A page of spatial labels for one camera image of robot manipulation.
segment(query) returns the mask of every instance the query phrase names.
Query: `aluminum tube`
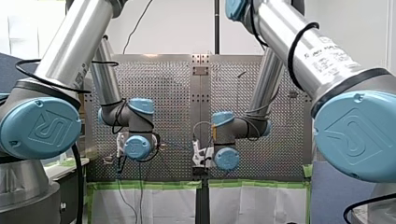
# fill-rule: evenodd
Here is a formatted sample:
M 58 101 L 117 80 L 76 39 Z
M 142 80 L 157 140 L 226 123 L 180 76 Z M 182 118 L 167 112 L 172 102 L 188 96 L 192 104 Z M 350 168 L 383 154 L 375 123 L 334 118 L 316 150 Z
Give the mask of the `aluminum tube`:
M 283 63 L 277 58 L 275 53 L 268 48 L 266 55 L 262 58 L 262 67 L 257 78 L 249 111 L 247 112 L 248 115 L 265 116 L 268 114 L 271 99 L 276 94 L 279 80 L 282 78 L 282 65 Z
M 111 61 L 109 43 L 105 37 L 102 38 L 93 59 L 99 62 Z M 119 83 L 112 66 L 93 63 L 91 65 L 91 73 L 100 105 L 110 105 L 121 101 Z
M 283 0 L 261 1 L 255 8 L 258 32 L 287 64 L 291 44 L 308 22 Z M 293 67 L 300 85 L 314 102 L 345 79 L 364 70 L 317 29 L 304 33 L 294 53 Z
M 76 0 L 35 75 L 80 89 L 112 17 L 113 7 L 109 1 Z

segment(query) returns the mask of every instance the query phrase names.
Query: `gray panel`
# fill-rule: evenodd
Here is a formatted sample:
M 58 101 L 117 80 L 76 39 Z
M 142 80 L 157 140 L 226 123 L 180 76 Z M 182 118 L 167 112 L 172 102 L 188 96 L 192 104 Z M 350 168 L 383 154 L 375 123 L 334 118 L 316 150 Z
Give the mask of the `gray panel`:
M 142 164 L 143 177 L 148 180 L 191 179 L 191 122 L 190 122 L 190 55 L 116 55 L 116 67 L 121 94 L 125 98 L 145 97 L 154 101 L 155 133 L 167 145 L 152 161 Z M 99 109 L 93 97 L 92 116 Z M 103 158 L 116 152 L 116 136 L 111 127 L 94 122 L 93 138 L 97 160 L 90 163 L 89 181 L 108 181 L 116 178 L 116 162 L 104 165 Z M 121 178 L 138 179 L 136 162 L 127 161 Z
M 232 110 L 236 116 L 244 114 L 255 88 L 260 61 L 261 56 L 212 56 L 212 113 Z M 291 92 L 298 92 L 297 97 L 290 97 Z M 272 106 L 270 135 L 256 142 L 237 140 L 241 157 L 239 168 L 227 175 L 213 169 L 212 175 L 216 178 L 302 180 L 302 165 L 310 163 L 311 154 L 311 147 L 304 146 L 304 111 L 309 112 L 309 104 L 306 94 L 292 84 L 285 72 Z M 310 132 L 310 119 L 306 121 L 305 131 Z

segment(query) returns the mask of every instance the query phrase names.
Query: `green tape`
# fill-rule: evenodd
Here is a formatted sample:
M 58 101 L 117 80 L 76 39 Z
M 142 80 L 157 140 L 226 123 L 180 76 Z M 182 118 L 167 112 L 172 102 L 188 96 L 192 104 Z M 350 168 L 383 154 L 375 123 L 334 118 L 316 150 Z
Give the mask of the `green tape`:
M 120 181 L 120 189 L 140 189 L 140 181 L 138 180 L 124 180 Z M 311 203 L 311 183 L 310 182 L 277 182 L 264 180 L 209 180 L 209 187 L 212 189 L 223 188 L 238 188 L 243 186 L 260 187 L 260 188 L 274 188 L 274 189 L 306 189 L 306 224 L 310 223 L 310 203 Z M 158 190 L 172 190 L 172 189 L 198 189 L 201 187 L 200 181 L 181 181 L 181 182 L 143 182 L 143 189 L 158 189 Z M 87 184 L 87 210 L 88 210 L 88 224 L 92 223 L 92 203 L 93 193 L 95 190 L 110 190 L 118 189 L 117 182 L 98 182 Z
M 312 177 L 312 168 L 313 168 L 312 164 L 303 165 L 305 178 L 311 178 Z
M 306 186 L 306 215 L 305 215 L 305 222 L 306 224 L 311 223 L 311 193 L 312 193 L 312 185 L 311 182 L 305 182 Z
M 198 181 L 181 181 L 181 182 L 148 182 L 143 181 L 143 189 L 198 189 L 201 183 Z M 88 183 L 88 187 L 95 190 L 118 189 L 117 182 L 98 182 Z M 124 180 L 120 181 L 120 189 L 141 189 L 140 181 Z
M 93 205 L 93 191 L 94 190 L 95 190 L 94 185 L 87 185 L 88 224 L 92 224 L 92 205 Z
M 209 180 L 212 189 L 238 188 L 242 186 L 274 189 L 306 189 L 304 182 L 277 182 L 265 180 Z

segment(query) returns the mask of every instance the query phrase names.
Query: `wire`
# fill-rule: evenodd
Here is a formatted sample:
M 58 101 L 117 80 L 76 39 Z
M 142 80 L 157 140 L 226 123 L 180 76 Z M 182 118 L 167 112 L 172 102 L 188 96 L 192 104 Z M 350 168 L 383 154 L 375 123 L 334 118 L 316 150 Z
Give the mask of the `wire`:
M 140 213 L 140 224 L 143 223 L 142 215 L 142 203 L 143 203 L 143 178 L 142 178 L 142 163 L 139 162 L 139 183 L 140 183 L 140 203 L 139 203 L 139 213 Z
M 251 23 L 251 30 L 253 31 L 254 37 L 256 37 L 257 41 L 259 41 L 260 45 L 265 46 L 268 48 L 268 44 L 262 41 L 259 38 L 259 34 L 257 33 L 256 27 L 254 25 L 254 0 L 250 0 L 250 23 Z
M 152 161 L 158 155 L 159 151 L 160 151 L 160 149 L 158 147 L 156 147 L 155 153 L 150 158 L 143 160 L 143 161 L 138 161 L 138 162 L 145 163 L 145 162 Z
M 77 145 L 72 146 L 73 155 L 76 161 L 78 176 L 78 208 L 76 224 L 82 224 L 82 214 L 84 211 L 84 175 L 82 173 L 81 157 L 79 156 Z
M 36 76 L 36 75 L 33 74 L 33 73 L 27 72 L 26 70 L 24 70 L 24 69 L 21 67 L 21 65 L 23 65 L 23 64 L 27 64 L 27 63 L 39 63 L 39 62 L 41 62 L 41 59 L 20 60 L 20 61 L 18 61 L 18 62 L 15 63 L 15 68 L 16 68 L 19 72 L 23 73 L 24 75 L 26 75 L 26 76 L 28 76 L 28 77 L 31 77 L 31 78 L 33 78 L 33 79 L 35 79 L 35 80 L 37 80 L 37 81 L 39 81 L 39 82 L 41 82 L 41 83 L 43 83 L 43 84 L 49 85 L 49 86 L 51 86 L 51 87 L 57 87 L 57 88 L 62 89 L 62 90 L 74 91 L 74 92 L 77 92 L 77 93 L 91 93 L 90 91 L 84 91 L 84 90 L 73 89 L 73 88 L 66 87 L 66 86 L 61 85 L 61 84 L 57 84 L 57 83 L 48 81 L 48 80 L 46 80 L 46 79 L 44 79 L 44 78 L 42 78 L 42 77 Z M 119 65 L 119 63 L 116 63 L 116 62 L 98 62 L 98 61 L 93 61 L 93 63 L 112 64 L 111 66 L 118 66 L 118 65 Z
M 135 219 L 134 219 L 134 224 L 137 224 L 137 213 L 136 213 L 136 210 L 134 210 L 134 208 L 133 208 L 129 203 L 127 203 L 126 200 L 125 200 L 125 198 L 123 197 L 122 192 L 121 192 L 121 190 L 120 190 L 120 180 L 119 180 L 119 179 L 117 179 L 117 184 L 118 184 L 118 186 L 119 186 L 119 193 L 120 193 L 120 196 L 121 196 L 122 200 L 124 201 L 124 203 L 125 203 L 128 207 L 130 207 L 130 208 L 132 209 L 132 211 L 134 211 L 134 217 L 135 217 Z
M 200 122 L 196 123 L 196 124 L 194 125 L 194 127 L 192 128 L 193 137 L 196 136 L 196 134 L 195 134 L 195 129 L 196 129 L 199 125 L 201 125 L 201 124 L 207 124 L 207 125 L 209 125 L 209 126 L 212 125 L 212 123 L 209 122 L 209 121 L 200 121 Z
M 204 153 L 204 169 L 206 168 L 206 153 L 207 153 L 207 149 L 210 147 L 210 144 L 213 141 L 213 136 L 210 136 L 209 142 L 207 143 L 206 149 L 205 149 L 205 153 Z
M 294 85 L 300 89 L 301 91 L 304 91 L 302 86 L 297 80 L 296 75 L 294 74 L 294 66 L 293 66 L 293 61 L 294 61 L 294 52 L 297 48 L 297 44 L 300 42 L 301 37 L 303 37 L 304 33 L 310 29 L 319 29 L 319 24 L 317 22 L 310 22 L 308 23 L 303 30 L 301 30 L 299 33 L 297 33 L 296 37 L 294 38 L 293 42 L 291 43 L 290 50 L 289 50 L 289 55 L 288 55 L 288 70 L 289 70 L 289 75 L 291 80 L 293 81 Z
M 109 64 L 109 65 L 112 66 L 112 67 L 117 67 L 117 66 L 120 65 L 120 64 L 117 63 L 117 62 L 99 62 L 99 61 L 92 61 L 92 63 Z
M 0 105 L 5 104 L 7 99 L 8 99 L 8 96 L 2 98 L 2 99 L 0 100 Z
M 149 5 L 151 5 L 153 0 L 149 0 L 148 4 L 146 5 L 145 10 L 143 11 L 142 15 L 140 16 L 139 20 L 136 23 L 136 26 L 134 27 L 134 29 L 132 30 L 132 32 L 129 34 L 128 36 L 128 40 L 126 41 L 125 47 L 122 51 L 122 54 L 125 54 L 126 49 L 128 48 L 129 42 L 131 41 L 131 36 L 134 34 L 134 32 L 136 31 L 137 27 L 139 26 L 139 23 L 142 21 L 143 17 L 145 16 L 147 10 L 149 9 Z
M 118 175 L 121 175 L 121 174 L 122 174 L 123 168 L 125 167 L 126 159 L 127 159 L 127 157 L 124 156 L 124 160 L 123 160 L 123 162 L 122 162 L 122 165 L 120 165 L 120 163 L 121 163 L 121 157 L 119 157 L 119 162 L 118 162 L 119 168 L 118 168 L 118 170 L 117 170 L 117 174 L 118 174 Z
M 244 121 L 247 123 L 247 126 L 248 126 L 248 125 L 251 125 L 251 126 L 256 130 L 256 132 L 257 132 L 257 137 L 256 137 L 255 139 L 247 138 L 247 140 L 255 142 L 255 141 L 258 141 L 258 140 L 260 139 L 260 131 L 259 131 L 259 129 L 256 127 L 256 125 L 254 125 L 254 124 L 253 124 L 250 120 L 248 120 L 248 119 L 245 119 L 245 118 L 242 118 L 242 117 L 236 117 L 236 118 L 237 118 L 237 119 L 244 120 Z
M 351 212 L 353 209 L 362 206 L 362 205 L 366 205 L 369 203 L 378 203 L 378 202 L 382 202 L 385 200 L 389 200 L 389 199 L 396 199 L 396 193 L 392 193 L 392 194 L 388 194 L 388 195 L 384 195 L 384 196 L 380 196 L 380 197 L 376 197 L 376 198 L 372 198 L 372 199 L 368 199 L 368 200 L 364 200 L 358 203 L 353 203 L 352 205 L 348 206 L 345 210 L 344 210 L 344 221 L 347 224 L 351 224 L 351 222 L 347 219 L 347 215 L 349 214 L 349 212 Z
M 116 117 L 115 117 L 115 119 L 114 119 L 113 125 L 111 125 L 111 132 L 112 132 L 113 134 L 119 133 L 119 132 L 122 130 L 122 128 L 123 128 L 123 127 L 121 126 L 120 122 L 119 122 L 119 118 L 120 118 L 120 115 L 121 115 L 121 113 L 122 113 L 123 108 L 126 106 L 126 99 L 125 99 L 125 98 L 122 98 L 122 101 L 123 101 L 124 103 L 122 104 L 122 106 L 120 106 L 120 107 L 117 109 L 117 111 L 116 111 Z M 118 130 L 114 131 L 115 128 L 116 128 L 116 126 L 121 126 L 121 127 L 120 127 Z
M 122 174 L 123 168 L 124 168 L 124 166 L 125 166 L 126 159 L 127 159 L 127 157 L 125 156 L 125 157 L 124 157 L 124 160 L 123 160 L 123 162 L 122 162 L 122 165 L 120 164 L 120 163 L 121 163 L 121 157 L 119 157 L 119 159 L 118 159 L 117 185 L 118 185 L 118 187 L 119 187 L 119 193 L 120 193 L 120 196 L 121 196 L 122 200 L 124 201 L 124 203 L 125 203 L 128 207 L 130 207 L 130 208 L 132 209 L 132 211 L 134 211 L 134 217 L 135 217 L 134 223 L 137 224 L 137 213 L 136 213 L 136 210 L 135 210 L 129 203 L 126 202 L 126 200 L 125 200 L 125 198 L 123 197 L 122 192 L 121 192 L 121 190 L 120 190 L 120 175 Z
M 271 103 L 272 103 L 272 102 L 276 99 L 276 97 L 278 96 L 279 90 L 280 90 L 280 87 L 277 88 L 275 95 L 273 96 L 273 98 L 271 98 L 271 100 L 270 100 L 270 102 L 268 103 L 268 105 L 264 105 L 264 106 L 261 106 L 261 107 L 259 107 L 259 108 L 257 108 L 257 109 L 253 109 L 253 110 L 248 110 L 248 111 L 246 111 L 245 113 L 247 114 L 247 117 L 267 117 L 269 114 L 266 114 L 266 115 L 249 115 L 249 114 L 250 114 L 250 113 L 254 113 L 254 112 L 258 112 L 258 111 L 260 111 L 260 110 L 263 110 L 263 109 L 269 107 L 269 106 L 271 105 Z

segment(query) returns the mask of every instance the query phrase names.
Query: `metal post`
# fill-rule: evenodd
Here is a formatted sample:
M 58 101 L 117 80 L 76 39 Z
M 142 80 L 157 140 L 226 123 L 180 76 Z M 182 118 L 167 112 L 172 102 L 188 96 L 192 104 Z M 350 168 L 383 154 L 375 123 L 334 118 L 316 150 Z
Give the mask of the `metal post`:
M 220 16 L 219 0 L 215 0 L 215 54 L 220 54 Z

